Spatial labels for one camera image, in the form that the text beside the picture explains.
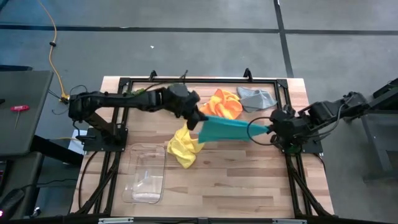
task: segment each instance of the black cable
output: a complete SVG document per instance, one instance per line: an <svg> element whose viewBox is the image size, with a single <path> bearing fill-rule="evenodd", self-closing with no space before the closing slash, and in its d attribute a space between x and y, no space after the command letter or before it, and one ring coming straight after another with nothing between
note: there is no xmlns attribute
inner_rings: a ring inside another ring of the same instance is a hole
<svg viewBox="0 0 398 224"><path fill-rule="evenodd" d="M84 88L86 89L86 93L88 92L87 87L86 87L85 85L77 85L77 86L73 87L72 89L70 89L69 95L72 95L72 91L73 91L74 89L76 89L76 88L79 88L79 87L84 87Z"/></svg>
<svg viewBox="0 0 398 224"><path fill-rule="evenodd" d="M254 139L251 137L251 135L250 135L250 133L249 133L249 127L250 127L250 125L251 125L253 122L255 122L255 121L259 120L259 119L270 119L270 117L258 117L258 118L255 118L255 119L253 119L252 121L249 122L248 127L246 128L246 132L247 132L247 134L248 134L248 136L249 136L249 139L252 140L253 142L255 142L256 144L261 145L261 146L275 146L276 144L278 144L279 142L274 142L274 143L269 143L269 144L260 143L260 142L257 142L256 140L254 140Z"/></svg>
<svg viewBox="0 0 398 224"><path fill-rule="evenodd" d="M59 96L57 96L57 94L55 94L53 91L49 90L49 93L50 93L52 96L54 96L54 97L58 98L59 100L61 100L61 98L60 98Z"/></svg>
<svg viewBox="0 0 398 224"><path fill-rule="evenodd" d="M25 188L27 188L27 187L30 187L30 186L35 186L35 185L47 185L47 184L51 184L51 183L54 183L54 182L64 182L64 181L68 181L68 180L77 181L77 179L52 180L52 181L47 182L47 183L28 184L28 185L25 185L25 186L23 186L23 187L20 187L19 189L23 190L23 189L25 189Z"/></svg>
<svg viewBox="0 0 398 224"><path fill-rule="evenodd" d="M185 77L187 76L187 73L188 73L188 70L186 70L185 73L182 76L180 76L180 78L178 78L179 80L182 80L183 84L185 84ZM144 91L147 91L147 90L149 90L150 88L152 88L154 86L161 85L161 84L166 84L166 83L178 83L178 82L176 82L176 81L164 81L164 82L160 82L160 83L155 83L155 84L152 84L152 85L148 86Z"/></svg>
<svg viewBox="0 0 398 224"><path fill-rule="evenodd" d="M351 96L344 104L342 104L342 105L338 108L338 111L337 111L337 120L336 120L335 125L333 125L333 127L332 127L331 129L325 131L324 133L314 134L314 135L311 135L311 136L306 136L306 138L319 137L319 136L322 136L322 135L324 135L324 134L329 134L329 133L331 133L334 129L336 129L337 126L338 126L338 123L339 123L339 121L340 121L341 109L343 109L343 106L344 106L345 104L347 104L353 97L354 97L354 95Z"/></svg>
<svg viewBox="0 0 398 224"><path fill-rule="evenodd" d="M317 153L314 153L314 156L318 157L318 159L321 161L321 163L323 165L323 170L326 172L325 162L323 161L322 157L319 156Z"/></svg>
<svg viewBox="0 0 398 224"><path fill-rule="evenodd" d="M91 162L91 160L94 158L95 154L97 154L98 151L95 151L90 158L88 158L87 163L85 165L85 168L83 169L83 172L81 173L81 177L80 177L80 183L79 183L79 190L78 190L78 204L79 204L79 209L81 209L81 186L83 183L83 177L85 176L88 164Z"/></svg>
<svg viewBox="0 0 398 224"><path fill-rule="evenodd" d="M54 109L52 109L51 110L51 112L54 114L54 115L63 115L64 113L66 113L67 111L69 110L69 108L67 108L65 111L62 111L61 113L56 113L55 111L54 111Z"/></svg>
<svg viewBox="0 0 398 224"><path fill-rule="evenodd" d="M182 78L186 75L187 72L188 72L188 70L186 70L185 73L184 73L180 78L178 78L178 79L182 79ZM152 85L148 86L148 87L147 87L146 89L144 89L144 91L142 91L141 93L146 92L147 90L149 90L150 88L152 88L152 87L154 87L154 86L161 85L161 84L166 84L166 83L179 83L179 82L178 82L178 81L164 81L164 82L160 82L160 83L155 83L155 84L152 84ZM124 98L125 98L125 99L130 99L130 98L134 98L134 97L139 96L139 95L140 95L140 94L131 95L131 96L125 96ZM82 99L82 98L86 98L86 97L90 97L90 96L98 96L98 95L97 95L97 94L86 94L86 95L81 95L81 96L78 96L75 100L80 100L80 99ZM104 96L104 97L119 99L118 96Z"/></svg>

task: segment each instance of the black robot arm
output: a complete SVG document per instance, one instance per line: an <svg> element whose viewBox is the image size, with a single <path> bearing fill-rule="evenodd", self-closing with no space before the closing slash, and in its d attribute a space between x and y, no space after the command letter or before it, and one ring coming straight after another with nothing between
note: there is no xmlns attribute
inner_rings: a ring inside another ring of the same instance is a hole
<svg viewBox="0 0 398 224"><path fill-rule="evenodd" d="M364 96L356 92L349 92L334 102L313 103L300 110L298 116L290 105L285 105L271 114L269 133L275 132L271 142L285 152L299 152L298 148L309 139L321 139L329 134L329 131L320 134L317 131L341 118L361 116L367 108Z"/></svg>
<svg viewBox="0 0 398 224"><path fill-rule="evenodd" d="M102 107L137 108L141 111L155 112L168 110L179 118L187 120L188 129L193 130L199 121L206 120L206 116L199 111L197 103L200 97L195 91L189 92L185 85L173 84L168 88L158 88L151 91L138 91L133 94L80 93L69 99L69 117L73 121L86 121L101 132L104 139L119 141L121 135L116 124L108 123L95 111ZM93 138L79 136L80 140Z"/></svg>

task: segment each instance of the orange cloth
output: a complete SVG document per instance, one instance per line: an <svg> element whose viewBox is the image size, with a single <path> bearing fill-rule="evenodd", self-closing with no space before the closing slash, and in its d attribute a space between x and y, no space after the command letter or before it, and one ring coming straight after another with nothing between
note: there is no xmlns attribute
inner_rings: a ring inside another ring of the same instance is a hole
<svg viewBox="0 0 398 224"><path fill-rule="evenodd" d="M242 113L239 97L229 91L218 89L200 111L228 119L236 119Z"/></svg>

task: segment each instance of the teal cloth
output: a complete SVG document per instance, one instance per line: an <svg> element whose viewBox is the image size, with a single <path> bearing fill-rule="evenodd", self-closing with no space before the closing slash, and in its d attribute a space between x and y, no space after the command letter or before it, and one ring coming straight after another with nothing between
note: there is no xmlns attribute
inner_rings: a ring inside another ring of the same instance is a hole
<svg viewBox="0 0 398 224"><path fill-rule="evenodd" d="M250 141L248 136L247 128L249 122L220 118L218 116L206 116L207 121L203 122L203 127L199 132L198 142L209 142L219 140L241 140ZM250 124L249 132L250 135L256 136L268 132L267 126L261 126L258 124Z"/></svg>

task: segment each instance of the gray cloth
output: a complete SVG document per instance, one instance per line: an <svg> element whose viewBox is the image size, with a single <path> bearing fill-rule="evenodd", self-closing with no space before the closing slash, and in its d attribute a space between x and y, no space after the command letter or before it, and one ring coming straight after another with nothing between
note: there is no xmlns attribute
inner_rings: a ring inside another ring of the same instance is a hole
<svg viewBox="0 0 398 224"><path fill-rule="evenodd" d="M277 103L265 90L250 90L243 87L237 87L236 90L243 109L249 113L270 108Z"/></svg>

